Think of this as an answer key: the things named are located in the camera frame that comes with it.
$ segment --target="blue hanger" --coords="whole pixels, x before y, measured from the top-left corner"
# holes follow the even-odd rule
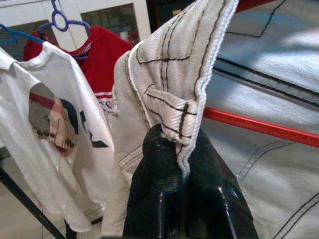
[[[21,37],[24,37],[24,38],[27,38],[27,39],[30,39],[32,41],[36,41],[38,43],[43,43],[43,40],[35,37],[35,36],[32,36],[32,35],[29,35],[29,34],[26,34],[24,32],[21,32],[21,31],[12,31],[12,30],[9,30],[6,26],[0,24],[0,28],[2,28],[3,30],[5,30],[8,34],[10,34],[12,36],[12,39],[8,39],[8,40],[1,40],[1,45],[6,45],[6,44],[9,44],[9,43],[18,43],[18,40],[16,38],[16,36],[21,36]]]
[[[50,26],[55,26],[58,30],[65,32],[65,31],[67,31],[67,29],[69,28],[69,24],[82,25],[82,26],[84,26],[84,27],[90,32],[90,28],[91,28],[90,24],[88,24],[87,22],[84,22],[84,21],[68,20],[68,19],[66,18],[66,16],[63,14],[63,12],[61,12],[60,10],[58,10],[58,8],[56,7],[55,1],[56,1],[56,0],[51,0],[52,5],[53,5],[53,8],[54,8],[54,11],[53,11],[53,13],[52,13],[52,22],[45,23],[45,24],[43,24],[42,26],[39,27],[39,34],[40,34],[40,35],[42,35],[42,34],[43,34],[43,31],[44,31],[47,27],[50,27]],[[55,21],[56,15],[60,15],[60,16],[64,19],[64,22],[65,22],[65,27],[64,27],[64,28],[59,27],[59,26],[56,24],[56,21]]]

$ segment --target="floor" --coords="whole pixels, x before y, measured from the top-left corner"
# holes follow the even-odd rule
[[[3,169],[16,182],[16,184],[30,197],[42,210],[32,195],[23,175],[9,156],[1,161]],[[64,220],[59,215],[44,214],[65,235]],[[0,238],[1,239],[53,239],[54,237],[37,221],[37,219],[0,183]],[[102,210],[96,208],[86,213],[90,220],[99,218]],[[101,223],[93,226],[90,232],[78,234],[78,239],[100,238]]]

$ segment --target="white fabric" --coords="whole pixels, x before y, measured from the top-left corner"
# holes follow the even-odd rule
[[[29,91],[38,83],[76,111],[78,135],[70,155],[63,156],[32,132]],[[0,48],[0,92],[1,139],[31,190],[48,212],[61,213],[73,230],[90,230],[81,208],[86,207],[86,195],[105,206],[114,146],[104,113],[76,61],[48,42],[28,62],[17,62]],[[99,140],[107,147],[92,146]]]
[[[108,116],[115,144],[113,197],[105,210],[104,236],[121,236],[132,175],[141,161],[150,127],[161,123],[177,142],[177,162],[186,178],[206,102],[205,88],[236,0],[198,0],[115,67],[118,115]]]
[[[235,14],[207,106],[318,134],[318,12],[318,1],[279,0]],[[260,239],[319,238],[318,148],[209,119],[202,128],[237,175]]]

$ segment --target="red t-shirt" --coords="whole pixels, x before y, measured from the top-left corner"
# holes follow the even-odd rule
[[[32,34],[40,38],[37,32]],[[122,40],[118,35],[99,26],[91,27],[88,40],[79,49],[65,52],[72,56],[87,56],[78,61],[88,83],[98,98],[102,108],[112,111],[112,86],[114,83],[114,66],[125,52],[132,49],[132,44]],[[40,54],[42,45],[28,40],[23,53],[24,61]]]

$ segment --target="black stand leg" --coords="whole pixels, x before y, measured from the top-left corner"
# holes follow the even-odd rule
[[[64,235],[52,224],[52,222],[41,212],[41,210],[2,168],[0,168],[0,180],[55,238],[65,239]]]
[[[76,239],[76,232],[73,231],[69,224],[64,220],[64,223],[65,223],[65,230],[66,230],[66,239]]]

